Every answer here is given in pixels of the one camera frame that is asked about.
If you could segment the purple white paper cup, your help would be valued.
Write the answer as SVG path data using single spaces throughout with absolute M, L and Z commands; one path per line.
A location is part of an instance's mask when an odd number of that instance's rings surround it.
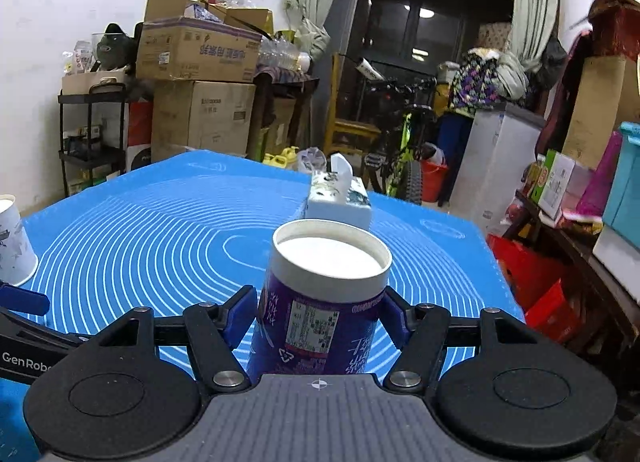
M 272 235 L 246 372 L 358 374 L 366 368 L 393 256 L 366 230 L 297 219 Z

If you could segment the white patterned paper cup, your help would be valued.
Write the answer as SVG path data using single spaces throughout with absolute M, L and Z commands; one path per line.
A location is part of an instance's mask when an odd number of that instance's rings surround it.
M 38 256 L 29 241 L 15 196 L 0 196 L 0 279 L 22 286 L 35 274 Z

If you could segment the red gift bag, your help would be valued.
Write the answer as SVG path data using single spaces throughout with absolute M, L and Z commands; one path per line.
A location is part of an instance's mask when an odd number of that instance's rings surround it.
M 488 234 L 487 244 L 530 328 L 564 343 L 582 327 L 582 320 L 564 294 L 565 265 L 495 234 Z

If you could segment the dark wooden side table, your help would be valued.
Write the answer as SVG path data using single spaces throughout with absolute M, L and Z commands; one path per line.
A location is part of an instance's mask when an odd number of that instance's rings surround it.
M 521 191 L 515 199 L 524 214 L 504 234 L 568 268 L 563 286 L 567 300 L 577 305 L 582 325 L 563 342 L 572 352 L 620 355 L 639 345 L 639 304 L 592 254 L 596 240 L 573 237 L 545 225 L 538 206 Z

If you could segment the blue silicone baking mat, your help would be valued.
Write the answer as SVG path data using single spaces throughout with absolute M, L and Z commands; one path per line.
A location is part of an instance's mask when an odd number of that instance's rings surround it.
M 309 188 L 302 174 L 194 152 L 32 214 L 24 227 L 38 266 L 26 289 L 50 303 L 39 323 L 93 334 L 137 306 L 172 317 L 261 286 L 274 230 L 303 215 Z M 393 256 L 388 281 L 408 303 L 521 317 L 477 226 L 380 194 L 370 205 L 370 230 Z

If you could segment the black metal shelf rack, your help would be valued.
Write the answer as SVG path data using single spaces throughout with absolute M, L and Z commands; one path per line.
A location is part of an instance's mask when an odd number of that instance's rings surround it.
M 94 185 L 93 172 L 96 168 L 109 165 L 112 170 L 124 174 L 126 170 L 125 149 L 125 108 L 127 87 L 122 82 L 108 80 L 106 83 L 91 86 L 86 94 L 58 94 L 58 158 L 61 161 L 64 196 L 70 196 L 70 182 L 66 166 L 72 164 L 89 175 L 89 186 Z M 70 135 L 64 130 L 65 107 L 84 106 L 86 108 L 86 130 L 79 135 Z M 93 124 L 93 107 L 96 104 L 118 104 L 118 146 L 102 144 L 97 137 Z

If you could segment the green white product box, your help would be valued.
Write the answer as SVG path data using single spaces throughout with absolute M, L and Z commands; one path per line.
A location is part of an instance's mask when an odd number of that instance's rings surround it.
M 544 158 L 530 200 L 552 219 L 559 214 L 574 168 L 575 161 L 563 153 L 550 150 Z

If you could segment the teal plastic storage bin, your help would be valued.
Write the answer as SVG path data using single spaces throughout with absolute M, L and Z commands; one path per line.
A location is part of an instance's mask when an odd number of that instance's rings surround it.
M 622 148 L 603 221 L 635 248 L 640 248 L 640 128 L 620 126 Z

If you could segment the red plastic bucket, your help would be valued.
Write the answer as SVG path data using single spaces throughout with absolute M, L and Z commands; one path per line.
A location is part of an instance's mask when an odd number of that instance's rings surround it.
M 436 202 L 448 175 L 448 166 L 446 164 L 422 161 L 421 172 L 422 201 L 428 203 Z

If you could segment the white tissue box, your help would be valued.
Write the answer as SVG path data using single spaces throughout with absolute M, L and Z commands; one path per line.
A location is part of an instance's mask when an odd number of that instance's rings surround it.
M 370 228 L 372 208 L 367 189 L 341 153 L 330 156 L 329 170 L 311 174 L 303 218 L 333 220 L 362 230 Z

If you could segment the lower cardboard box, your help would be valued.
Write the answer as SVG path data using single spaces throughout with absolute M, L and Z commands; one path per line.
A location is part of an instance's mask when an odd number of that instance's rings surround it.
M 157 82 L 151 161 L 191 150 L 245 156 L 254 96 L 252 84 Z

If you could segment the black bicycle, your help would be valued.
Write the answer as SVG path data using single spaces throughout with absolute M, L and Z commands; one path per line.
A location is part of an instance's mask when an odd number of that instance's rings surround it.
M 421 162 L 437 153 L 428 141 L 437 121 L 435 79 L 427 76 L 413 84 L 388 80 L 365 58 L 342 57 L 363 77 L 360 106 L 368 109 L 367 124 L 381 132 L 361 158 L 363 182 L 378 194 L 420 205 Z

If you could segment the upper cardboard box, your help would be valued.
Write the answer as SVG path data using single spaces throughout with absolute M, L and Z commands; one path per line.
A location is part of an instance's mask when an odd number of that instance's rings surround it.
M 198 18 L 190 0 L 147 0 L 136 77 L 157 81 L 253 81 L 262 36 Z

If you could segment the wooden chair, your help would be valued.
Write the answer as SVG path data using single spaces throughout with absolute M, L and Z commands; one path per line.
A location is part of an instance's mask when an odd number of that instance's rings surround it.
M 356 154 L 356 156 L 363 158 L 368 153 L 368 148 L 373 144 L 373 141 L 381 136 L 381 132 L 374 125 L 337 117 L 338 84 L 340 84 L 340 55 L 334 52 L 331 60 L 330 101 L 322 151 L 326 156 L 340 152 Z M 360 149 L 349 142 L 338 142 L 335 139 L 336 134 L 360 139 L 367 145 Z

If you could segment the tall cardboard box right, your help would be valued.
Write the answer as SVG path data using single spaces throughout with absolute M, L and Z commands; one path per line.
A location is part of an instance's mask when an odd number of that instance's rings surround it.
M 597 168 L 614 130 L 639 122 L 638 77 L 638 63 L 624 56 L 585 61 L 563 154 Z

